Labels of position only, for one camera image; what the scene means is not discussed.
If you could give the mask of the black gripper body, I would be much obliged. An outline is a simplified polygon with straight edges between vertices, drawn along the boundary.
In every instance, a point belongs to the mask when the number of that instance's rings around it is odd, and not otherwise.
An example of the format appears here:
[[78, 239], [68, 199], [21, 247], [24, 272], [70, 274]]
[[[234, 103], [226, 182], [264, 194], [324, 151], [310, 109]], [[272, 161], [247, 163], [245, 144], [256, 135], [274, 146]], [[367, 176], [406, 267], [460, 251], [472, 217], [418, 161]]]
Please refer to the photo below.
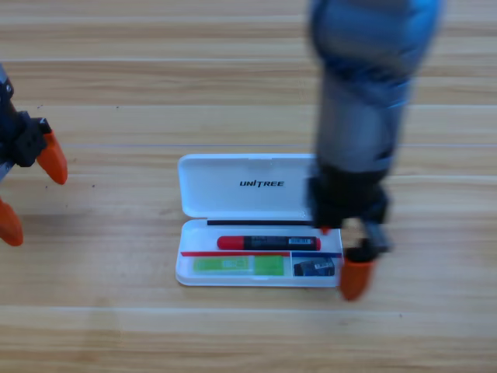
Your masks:
[[11, 98], [14, 89], [9, 79], [1, 80], [1, 180], [14, 166], [31, 167], [47, 147], [43, 136], [49, 128], [44, 118], [31, 118], [17, 111]]
[[348, 219], [361, 222], [365, 237], [352, 253], [386, 253], [391, 244], [382, 225], [388, 196], [382, 187], [386, 171], [351, 173], [316, 165], [308, 178], [308, 206], [313, 226], [338, 229]]

